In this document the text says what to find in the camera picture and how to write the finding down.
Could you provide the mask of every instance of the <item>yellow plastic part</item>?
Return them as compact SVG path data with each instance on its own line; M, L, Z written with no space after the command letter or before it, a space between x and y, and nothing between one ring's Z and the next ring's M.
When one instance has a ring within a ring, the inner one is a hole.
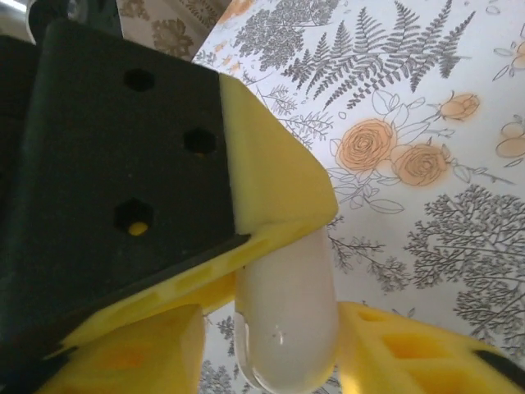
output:
M343 394L520 394L473 354L492 346L354 303L340 303Z
M37 394L195 393L203 348L202 310L186 305L83 346Z
M337 212L322 165L239 81L220 75L235 226L244 245L98 311L63 350L176 306L204 313L232 300L236 269L327 224ZM139 236L143 228L130 231Z

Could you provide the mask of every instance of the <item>white plastic cylinder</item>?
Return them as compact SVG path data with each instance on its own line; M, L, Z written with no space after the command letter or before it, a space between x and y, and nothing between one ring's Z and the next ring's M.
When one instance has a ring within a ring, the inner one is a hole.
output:
M252 386L316 390L333 371L338 326L325 228L238 271L235 353Z

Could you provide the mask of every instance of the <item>white rounded tube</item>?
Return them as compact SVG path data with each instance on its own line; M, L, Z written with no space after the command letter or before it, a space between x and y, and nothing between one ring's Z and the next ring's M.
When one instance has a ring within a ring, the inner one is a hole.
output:
M256 388L311 393L333 371L339 321L326 240L323 228L237 273L235 353Z

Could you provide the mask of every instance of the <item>yellow foam block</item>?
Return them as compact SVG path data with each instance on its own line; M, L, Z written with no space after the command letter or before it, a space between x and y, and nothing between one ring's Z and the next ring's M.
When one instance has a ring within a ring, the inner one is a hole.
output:
M340 303L344 394L519 394L473 352L492 346L354 303Z
M98 311L64 339L80 346L125 324L188 303L211 312L232 299L233 272L326 225L337 212L321 164L239 81L220 75L228 166L244 245Z
M37 394L195 393L203 345L202 310L186 305L83 346Z

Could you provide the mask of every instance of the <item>yellow dot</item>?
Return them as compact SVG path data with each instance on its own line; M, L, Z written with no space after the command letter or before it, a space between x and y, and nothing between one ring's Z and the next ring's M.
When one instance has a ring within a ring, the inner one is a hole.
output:
M135 222L128 228L128 233L132 236L142 236L149 229L144 222Z

